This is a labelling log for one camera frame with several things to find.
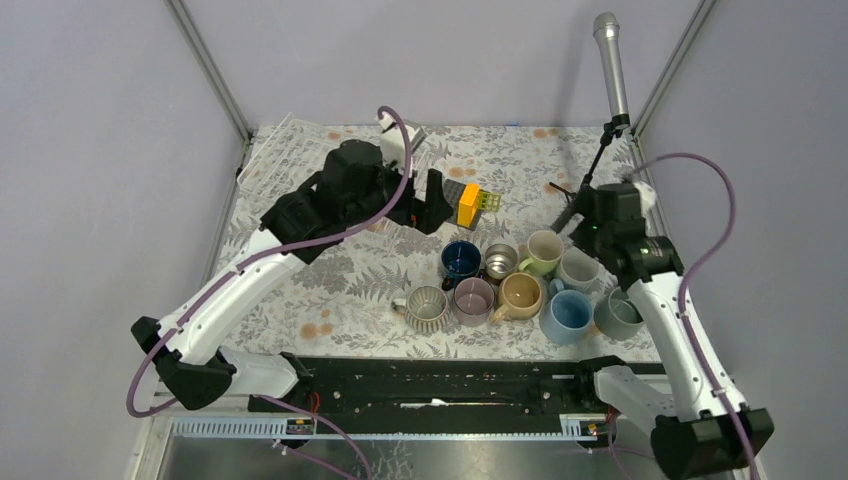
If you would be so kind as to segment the light green mug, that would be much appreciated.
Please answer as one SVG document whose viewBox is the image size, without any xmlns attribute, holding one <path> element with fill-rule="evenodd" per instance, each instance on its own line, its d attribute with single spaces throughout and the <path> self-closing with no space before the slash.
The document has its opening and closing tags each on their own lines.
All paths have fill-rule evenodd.
<svg viewBox="0 0 848 480">
<path fill-rule="evenodd" d="M 548 275 L 557 268 L 563 253 L 564 244 L 557 233 L 536 231 L 526 242 L 526 257 L 518 264 L 517 270 L 540 277 Z"/>
</svg>

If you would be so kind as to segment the grey ceramic cup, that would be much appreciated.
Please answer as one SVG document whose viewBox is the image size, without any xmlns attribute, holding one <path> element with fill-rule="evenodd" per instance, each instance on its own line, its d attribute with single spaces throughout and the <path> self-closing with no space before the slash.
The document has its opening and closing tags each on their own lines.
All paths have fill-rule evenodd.
<svg viewBox="0 0 848 480">
<path fill-rule="evenodd" d="M 594 307 L 594 323 L 605 336 L 625 341 L 637 335 L 645 321 L 621 287 L 615 287 Z"/>
</svg>

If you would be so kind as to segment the beige ribbed cup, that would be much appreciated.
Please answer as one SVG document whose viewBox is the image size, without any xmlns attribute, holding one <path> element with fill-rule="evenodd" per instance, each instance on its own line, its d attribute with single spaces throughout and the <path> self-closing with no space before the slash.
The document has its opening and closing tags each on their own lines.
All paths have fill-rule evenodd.
<svg viewBox="0 0 848 480">
<path fill-rule="evenodd" d="M 406 297 L 393 299 L 391 308 L 402 314 L 413 330 L 423 334 L 441 331 L 449 313 L 447 295 L 434 286 L 418 287 Z"/>
</svg>

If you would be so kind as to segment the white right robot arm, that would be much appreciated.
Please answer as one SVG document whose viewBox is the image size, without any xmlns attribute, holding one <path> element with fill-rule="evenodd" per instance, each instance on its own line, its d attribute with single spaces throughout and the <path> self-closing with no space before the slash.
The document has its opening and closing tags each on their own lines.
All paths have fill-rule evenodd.
<svg viewBox="0 0 848 480">
<path fill-rule="evenodd" d="M 662 394 L 619 360 L 604 360 L 573 386 L 575 402 L 618 411 L 650 440 L 669 479 L 745 469 L 774 432 L 770 414 L 749 405 L 707 338 L 670 239 L 649 236 L 650 192 L 635 183 L 582 185 L 563 217 L 582 220 L 570 237 L 617 280 L 645 321 L 671 387 Z"/>
</svg>

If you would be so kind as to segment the mauve pink cup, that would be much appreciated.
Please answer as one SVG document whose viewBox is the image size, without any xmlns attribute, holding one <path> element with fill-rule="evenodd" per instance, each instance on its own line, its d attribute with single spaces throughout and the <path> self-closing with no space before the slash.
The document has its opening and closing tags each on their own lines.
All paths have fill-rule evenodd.
<svg viewBox="0 0 848 480">
<path fill-rule="evenodd" d="M 478 327 L 486 323 L 496 302 L 494 287 L 481 278 L 462 280 L 453 290 L 452 312 L 464 327 Z"/>
</svg>

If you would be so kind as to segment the beige ceramic teapot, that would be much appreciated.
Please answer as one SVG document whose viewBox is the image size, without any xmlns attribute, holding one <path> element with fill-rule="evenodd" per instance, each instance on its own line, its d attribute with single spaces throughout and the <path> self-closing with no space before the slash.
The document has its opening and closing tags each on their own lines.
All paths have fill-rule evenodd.
<svg viewBox="0 0 848 480">
<path fill-rule="evenodd" d="M 539 313 L 543 303 L 542 285 L 536 277 L 521 272 L 510 274 L 499 285 L 491 322 L 529 320 Z"/>
</svg>

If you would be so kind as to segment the light blue cup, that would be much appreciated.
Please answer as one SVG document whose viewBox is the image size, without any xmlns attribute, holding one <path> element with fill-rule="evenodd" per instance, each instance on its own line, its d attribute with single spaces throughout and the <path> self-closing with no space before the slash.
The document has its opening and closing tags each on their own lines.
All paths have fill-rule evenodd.
<svg viewBox="0 0 848 480">
<path fill-rule="evenodd" d="M 557 345 L 572 345 L 588 332 L 594 308 L 580 291 L 554 278 L 548 284 L 549 299 L 542 308 L 539 326 L 544 335 Z"/>
</svg>

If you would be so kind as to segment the small white cup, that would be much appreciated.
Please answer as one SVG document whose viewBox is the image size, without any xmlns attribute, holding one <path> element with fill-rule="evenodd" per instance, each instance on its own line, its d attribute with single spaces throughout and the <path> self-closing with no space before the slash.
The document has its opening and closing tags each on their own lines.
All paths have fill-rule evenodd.
<svg viewBox="0 0 848 480">
<path fill-rule="evenodd" d="M 601 264 L 578 248 L 565 249 L 556 268 L 556 277 L 567 287 L 588 293 L 601 273 Z"/>
</svg>

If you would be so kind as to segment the dark blue mug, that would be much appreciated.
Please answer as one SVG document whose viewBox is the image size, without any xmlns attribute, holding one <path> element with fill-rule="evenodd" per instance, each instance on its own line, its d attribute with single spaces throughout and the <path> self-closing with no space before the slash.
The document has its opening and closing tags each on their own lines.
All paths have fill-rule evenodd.
<svg viewBox="0 0 848 480">
<path fill-rule="evenodd" d="M 464 240 L 450 242 L 440 254 L 441 288 L 449 291 L 461 281 L 477 277 L 481 263 L 482 254 L 473 243 Z"/>
</svg>

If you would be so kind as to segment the cream brown steel tumbler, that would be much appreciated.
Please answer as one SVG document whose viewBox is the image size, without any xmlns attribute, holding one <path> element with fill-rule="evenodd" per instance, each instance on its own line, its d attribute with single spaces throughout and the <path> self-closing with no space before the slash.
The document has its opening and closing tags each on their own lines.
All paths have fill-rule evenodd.
<svg viewBox="0 0 848 480">
<path fill-rule="evenodd" d="M 499 285 L 502 280 L 516 271 L 518 253 L 508 244 L 494 244 L 486 249 L 483 263 L 486 279 L 494 285 Z"/>
</svg>

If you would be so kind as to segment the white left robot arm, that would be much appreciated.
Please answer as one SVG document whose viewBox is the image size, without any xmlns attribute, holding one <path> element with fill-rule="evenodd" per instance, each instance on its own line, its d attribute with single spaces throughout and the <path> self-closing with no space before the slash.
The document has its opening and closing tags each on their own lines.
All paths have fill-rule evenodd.
<svg viewBox="0 0 848 480">
<path fill-rule="evenodd" d="M 427 172 L 418 199 L 415 173 L 385 162 L 379 146 L 346 140 L 329 151 L 322 169 L 278 198 L 261 217 L 242 252 L 201 291 L 160 320 L 139 318 L 131 333 L 154 365 L 173 403 L 205 408 L 225 395 L 271 396 L 296 411 L 310 385 L 282 355 L 223 347 L 235 326 L 274 288 L 312 264 L 325 250 L 386 218 L 432 234 L 453 214 L 444 177 Z"/>
</svg>

